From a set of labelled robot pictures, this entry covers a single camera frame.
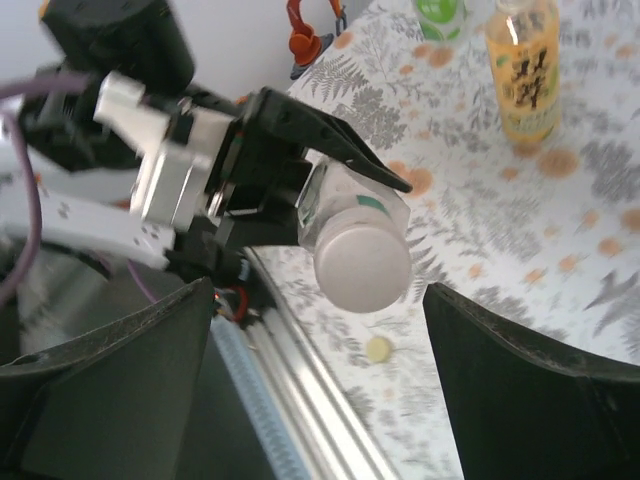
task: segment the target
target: floral tablecloth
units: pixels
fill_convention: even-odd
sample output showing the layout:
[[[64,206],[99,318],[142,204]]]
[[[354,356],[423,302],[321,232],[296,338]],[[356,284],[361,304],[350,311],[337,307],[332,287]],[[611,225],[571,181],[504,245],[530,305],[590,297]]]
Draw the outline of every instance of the floral tablecloth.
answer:
[[[422,43],[410,0],[376,0],[291,89],[350,122],[415,187],[415,281],[384,311],[340,311],[308,254],[262,251],[402,478],[462,478],[421,307],[430,282],[640,364],[640,4],[560,2],[564,119],[543,149],[514,150],[501,133],[487,0],[469,5],[474,31],[455,49]],[[389,362],[367,360],[373,336],[393,343]]]

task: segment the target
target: yellow tea bottle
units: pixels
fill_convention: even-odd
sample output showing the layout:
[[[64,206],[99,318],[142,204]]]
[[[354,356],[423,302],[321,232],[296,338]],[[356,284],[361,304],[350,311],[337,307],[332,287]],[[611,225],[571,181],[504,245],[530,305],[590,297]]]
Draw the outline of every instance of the yellow tea bottle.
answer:
[[[539,143],[560,123],[558,9],[553,0],[496,0],[485,37],[502,128]]]

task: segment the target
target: orange flower pattern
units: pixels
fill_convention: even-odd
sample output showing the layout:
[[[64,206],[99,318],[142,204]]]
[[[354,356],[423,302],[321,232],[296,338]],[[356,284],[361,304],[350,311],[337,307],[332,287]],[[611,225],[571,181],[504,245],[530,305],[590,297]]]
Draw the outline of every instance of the orange flower pattern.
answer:
[[[488,11],[474,12],[460,45],[445,46],[424,40],[411,1],[373,0],[291,89],[346,121],[413,186],[399,193],[411,207],[413,280],[384,311],[333,308],[299,249],[263,254],[401,478],[463,477],[425,340],[421,302],[431,283],[640,364],[631,329],[640,318],[640,6],[625,16],[623,4],[562,2],[563,121],[543,144],[512,145],[501,131],[477,25]],[[388,363],[363,356],[372,337],[394,345]],[[420,444],[437,445],[438,455]],[[440,452],[442,468],[405,461]]]

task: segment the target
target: white bottle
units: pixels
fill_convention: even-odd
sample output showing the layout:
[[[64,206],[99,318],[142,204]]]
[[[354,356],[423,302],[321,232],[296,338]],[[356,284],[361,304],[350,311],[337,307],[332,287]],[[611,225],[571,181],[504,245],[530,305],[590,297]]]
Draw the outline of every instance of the white bottle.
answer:
[[[299,200],[298,240],[331,303],[371,313],[407,290],[409,215],[393,189],[328,158],[316,166]]]

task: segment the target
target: white wall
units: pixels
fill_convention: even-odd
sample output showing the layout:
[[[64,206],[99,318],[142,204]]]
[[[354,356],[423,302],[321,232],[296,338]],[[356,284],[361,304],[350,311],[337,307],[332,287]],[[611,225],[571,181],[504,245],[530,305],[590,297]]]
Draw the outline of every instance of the white wall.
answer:
[[[343,2],[353,19],[370,0]],[[0,81],[31,75],[39,65],[58,58],[37,21],[41,3],[2,0]],[[285,0],[173,0],[173,4],[196,58],[198,82],[232,99],[265,85],[282,90],[290,85],[291,27]],[[318,33],[334,31],[328,0],[303,0],[301,8],[304,20]],[[6,146],[0,146],[0,170],[14,165]]]

